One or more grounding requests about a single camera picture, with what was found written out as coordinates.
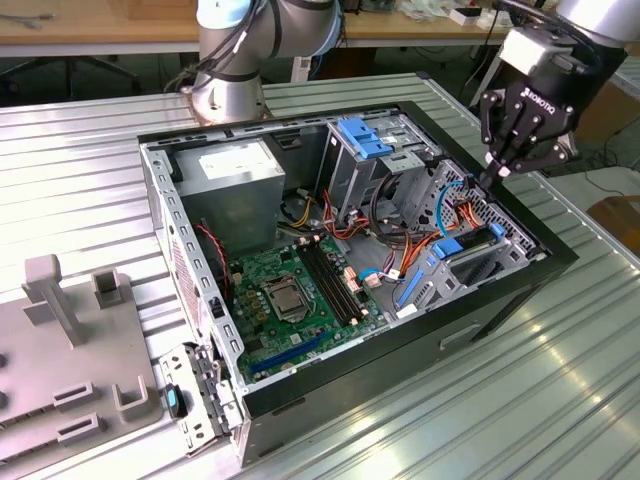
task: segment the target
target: cpu socket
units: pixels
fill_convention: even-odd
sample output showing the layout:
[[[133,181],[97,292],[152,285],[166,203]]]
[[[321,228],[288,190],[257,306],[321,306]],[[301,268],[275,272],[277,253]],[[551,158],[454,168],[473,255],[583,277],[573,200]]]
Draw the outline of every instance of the cpu socket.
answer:
[[[269,280],[262,288],[281,321],[297,323],[307,315],[309,302],[293,275]]]

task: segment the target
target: green circuit board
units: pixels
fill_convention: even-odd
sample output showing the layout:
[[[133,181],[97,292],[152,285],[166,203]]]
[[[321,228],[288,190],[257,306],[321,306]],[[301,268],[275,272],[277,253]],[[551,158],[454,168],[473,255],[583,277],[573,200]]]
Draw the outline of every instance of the green circuit board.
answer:
[[[346,285],[342,272],[348,264],[342,252],[332,238],[325,238],[319,246]],[[233,317],[245,345],[238,366],[247,383],[388,327],[384,315],[364,289],[349,295],[367,313],[357,323],[340,322],[295,246],[241,257],[230,263],[230,269],[235,283]],[[283,320],[283,310],[293,312],[290,318]],[[296,349],[301,353],[292,356]],[[274,360],[280,355],[286,360]],[[275,364],[262,369],[264,361]]]

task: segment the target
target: connector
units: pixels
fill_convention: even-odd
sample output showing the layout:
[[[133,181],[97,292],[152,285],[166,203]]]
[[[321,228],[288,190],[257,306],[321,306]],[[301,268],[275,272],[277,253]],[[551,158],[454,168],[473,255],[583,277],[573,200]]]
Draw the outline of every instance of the connector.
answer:
[[[365,277],[364,279],[364,284],[373,289],[373,288],[378,288],[379,286],[382,285],[382,282],[380,282],[380,277],[378,277],[377,273],[372,273],[371,275],[368,275]]]

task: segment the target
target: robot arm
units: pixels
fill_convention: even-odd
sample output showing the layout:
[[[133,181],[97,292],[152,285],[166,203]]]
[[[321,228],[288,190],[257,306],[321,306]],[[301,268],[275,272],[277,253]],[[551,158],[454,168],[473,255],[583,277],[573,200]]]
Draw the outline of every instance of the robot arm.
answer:
[[[342,23],[338,0],[199,0],[197,19],[200,62],[186,93],[203,123],[262,116],[262,61],[321,55]]]
[[[563,0],[557,16],[517,0],[499,3],[530,23],[509,32],[500,54],[524,81],[480,100],[481,137],[489,146],[484,187],[570,160],[569,134],[640,33],[640,0]],[[534,155],[543,142],[551,143],[548,153]]]

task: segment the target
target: metal bracket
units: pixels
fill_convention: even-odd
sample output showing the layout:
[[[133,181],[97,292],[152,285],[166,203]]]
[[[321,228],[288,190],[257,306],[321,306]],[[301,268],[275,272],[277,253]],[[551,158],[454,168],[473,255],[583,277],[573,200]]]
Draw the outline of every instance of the metal bracket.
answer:
[[[243,415],[227,380],[220,380],[220,366],[207,351],[191,344],[180,345],[160,357],[165,382],[178,386],[187,414],[178,419],[192,457],[240,426]]]

